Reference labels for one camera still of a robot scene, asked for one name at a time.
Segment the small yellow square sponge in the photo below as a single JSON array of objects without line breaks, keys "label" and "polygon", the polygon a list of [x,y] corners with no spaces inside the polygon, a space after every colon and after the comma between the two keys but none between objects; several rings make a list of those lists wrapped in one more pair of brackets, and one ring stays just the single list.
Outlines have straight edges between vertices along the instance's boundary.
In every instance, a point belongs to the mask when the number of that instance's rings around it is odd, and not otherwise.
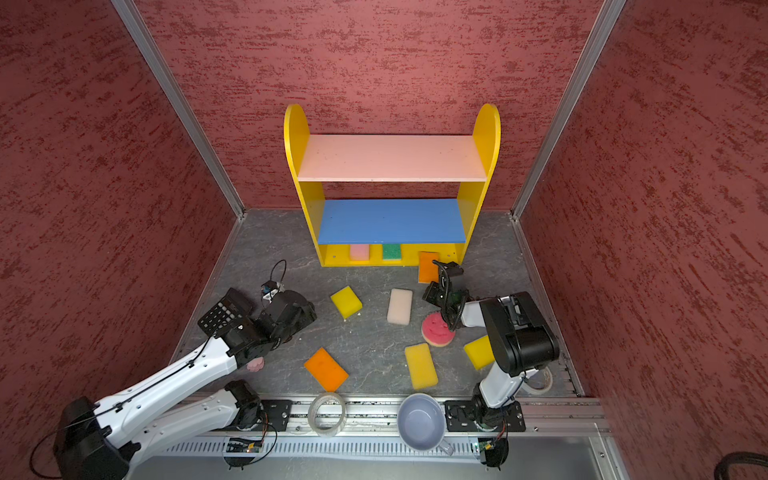
[{"label": "small yellow square sponge", "polygon": [[344,320],[356,315],[363,308],[362,301],[349,286],[334,293],[330,299]]}]

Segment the long yellow sponge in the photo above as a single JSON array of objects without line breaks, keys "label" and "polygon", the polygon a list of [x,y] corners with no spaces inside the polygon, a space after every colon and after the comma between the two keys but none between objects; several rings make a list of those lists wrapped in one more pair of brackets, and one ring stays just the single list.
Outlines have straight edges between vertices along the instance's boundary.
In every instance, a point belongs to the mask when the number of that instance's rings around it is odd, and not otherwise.
[{"label": "long yellow sponge", "polygon": [[429,344],[422,343],[406,347],[404,353],[414,390],[424,390],[438,384],[438,375]]}]

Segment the green sponge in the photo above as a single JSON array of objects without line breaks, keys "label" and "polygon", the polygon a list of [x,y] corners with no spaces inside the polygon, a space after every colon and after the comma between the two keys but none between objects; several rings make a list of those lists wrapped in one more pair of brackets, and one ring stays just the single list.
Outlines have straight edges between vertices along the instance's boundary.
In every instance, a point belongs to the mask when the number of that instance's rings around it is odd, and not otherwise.
[{"label": "green sponge", "polygon": [[383,244],[382,260],[385,262],[400,262],[402,260],[402,250],[400,244]]}]

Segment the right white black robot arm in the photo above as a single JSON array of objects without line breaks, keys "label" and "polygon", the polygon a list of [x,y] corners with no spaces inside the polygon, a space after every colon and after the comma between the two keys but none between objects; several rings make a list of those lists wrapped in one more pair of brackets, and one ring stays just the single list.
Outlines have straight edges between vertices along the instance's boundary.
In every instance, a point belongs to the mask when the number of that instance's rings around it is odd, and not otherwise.
[{"label": "right white black robot arm", "polygon": [[504,428],[518,390],[559,358],[559,343],[530,293],[473,300],[459,264],[438,260],[432,264],[437,279],[423,299],[438,310],[423,321],[422,336],[433,346],[445,346],[459,329],[485,329],[493,363],[473,390],[469,418],[482,430]]}]

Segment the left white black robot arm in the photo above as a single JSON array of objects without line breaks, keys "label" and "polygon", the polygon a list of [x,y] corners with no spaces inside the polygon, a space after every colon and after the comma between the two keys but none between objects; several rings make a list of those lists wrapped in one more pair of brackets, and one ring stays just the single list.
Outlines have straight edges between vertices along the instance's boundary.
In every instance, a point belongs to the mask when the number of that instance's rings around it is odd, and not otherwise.
[{"label": "left white black robot arm", "polygon": [[227,383],[203,400],[186,398],[289,342],[317,318],[314,305],[276,282],[256,308],[229,289],[198,321],[205,341],[180,360],[118,393],[64,408],[53,454],[64,479],[123,479],[152,456],[209,431],[270,429],[255,390]]}]

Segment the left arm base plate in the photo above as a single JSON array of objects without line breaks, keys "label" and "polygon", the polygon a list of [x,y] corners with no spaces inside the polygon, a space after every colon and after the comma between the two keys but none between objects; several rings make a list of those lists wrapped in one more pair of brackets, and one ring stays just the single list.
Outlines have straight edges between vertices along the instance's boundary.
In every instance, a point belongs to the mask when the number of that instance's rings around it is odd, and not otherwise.
[{"label": "left arm base plate", "polygon": [[262,400],[255,410],[244,414],[236,429],[243,432],[263,432],[275,428],[278,432],[285,432],[293,405],[294,403],[287,399]]}]

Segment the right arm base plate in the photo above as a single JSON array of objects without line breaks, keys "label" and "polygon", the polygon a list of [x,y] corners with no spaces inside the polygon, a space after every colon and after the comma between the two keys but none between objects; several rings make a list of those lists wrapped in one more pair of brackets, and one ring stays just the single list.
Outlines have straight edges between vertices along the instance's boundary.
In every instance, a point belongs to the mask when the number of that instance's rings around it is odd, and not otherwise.
[{"label": "right arm base plate", "polygon": [[521,404],[513,400],[501,408],[488,408],[481,397],[471,400],[447,400],[444,402],[445,419],[449,432],[500,433],[526,431]]}]

